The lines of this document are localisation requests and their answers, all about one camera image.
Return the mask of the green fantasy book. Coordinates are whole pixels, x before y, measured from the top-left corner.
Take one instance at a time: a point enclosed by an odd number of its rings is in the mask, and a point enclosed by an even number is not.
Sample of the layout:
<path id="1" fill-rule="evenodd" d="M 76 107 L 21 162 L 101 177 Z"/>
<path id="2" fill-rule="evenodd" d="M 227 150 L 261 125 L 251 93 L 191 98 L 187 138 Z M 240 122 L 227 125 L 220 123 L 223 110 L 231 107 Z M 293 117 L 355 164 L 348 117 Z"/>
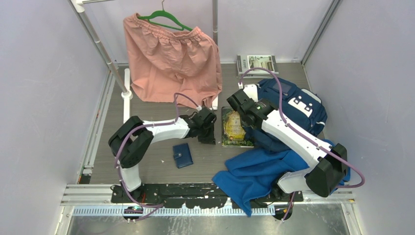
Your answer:
<path id="1" fill-rule="evenodd" d="M 242 128 L 238 112 L 229 106 L 221 108 L 221 128 L 223 147 L 254 147 L 254 144 L 245 139 L 245 130 Z"/>

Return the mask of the navy blue backpack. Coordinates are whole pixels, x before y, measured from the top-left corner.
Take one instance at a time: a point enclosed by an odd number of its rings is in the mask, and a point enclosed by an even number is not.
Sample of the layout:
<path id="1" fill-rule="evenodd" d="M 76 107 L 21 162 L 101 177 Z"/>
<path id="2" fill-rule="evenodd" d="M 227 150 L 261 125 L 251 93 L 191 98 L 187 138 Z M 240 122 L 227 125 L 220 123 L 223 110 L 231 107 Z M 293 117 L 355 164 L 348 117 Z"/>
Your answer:
<path id="1" fill-rule="evenodd" d="M 324 129 L 327 113 L 320 98 L 309 91 L 301 89 L 296 84 L 279 78 L 282 88 L 282 109 L 284 115 L 299 127 L 313 136 L 318 136 Z M 278 105 L 279 86 L 275 79 L 263 79 L 256 83 L 258 99 L 266 99 Z M 255 147 L 264 148 L 270 153 L 289 150 L 282 141 L 266 134 L 262 130 L 243 128 L 246 132 L 244 139 L 251 141 Z"/>

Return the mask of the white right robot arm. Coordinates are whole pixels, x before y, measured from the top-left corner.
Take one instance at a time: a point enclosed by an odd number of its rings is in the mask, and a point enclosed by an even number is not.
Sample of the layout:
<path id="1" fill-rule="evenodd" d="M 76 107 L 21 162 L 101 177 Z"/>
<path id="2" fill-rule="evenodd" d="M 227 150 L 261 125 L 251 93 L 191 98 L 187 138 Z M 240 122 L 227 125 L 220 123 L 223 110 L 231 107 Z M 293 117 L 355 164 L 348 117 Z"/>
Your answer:
<path id="1" fill-rule="evenodd" d="M 347 150 L 341 145 L 324 142 L 292 122 L 284 113 L 282 102 L 267 99 L 254 101 L 244 89 L 227 98 L 228 104 L 253 129 L 261 129 L 295 151 L 308 168 L 286 172 L 272 187 L 272 196 L 284 201 L 294 191 L 310 190 L 320 197 L 328 197 L 347 175 Z"/>

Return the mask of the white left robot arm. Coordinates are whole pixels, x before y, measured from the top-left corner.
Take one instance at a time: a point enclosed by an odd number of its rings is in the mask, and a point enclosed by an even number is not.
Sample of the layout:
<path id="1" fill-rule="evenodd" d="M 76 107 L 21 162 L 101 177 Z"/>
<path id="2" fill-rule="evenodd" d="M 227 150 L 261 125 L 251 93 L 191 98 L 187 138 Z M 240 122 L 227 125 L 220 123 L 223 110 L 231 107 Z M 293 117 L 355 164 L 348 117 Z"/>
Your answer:
<path id="1" fill-rule="evenodd" d="M 214 124 L 217 116 L 207 107 L 192 115 L 180 115 L 165 121 L 144 121 L 130 117 L 108 140 L 115 156 L 115 166 L 125 186 L 123 195 L 137 202 L 143 195 L 138 164 L 151 144 L 169 139 L 198 138 L 202 143 L 214 143 Z"/>

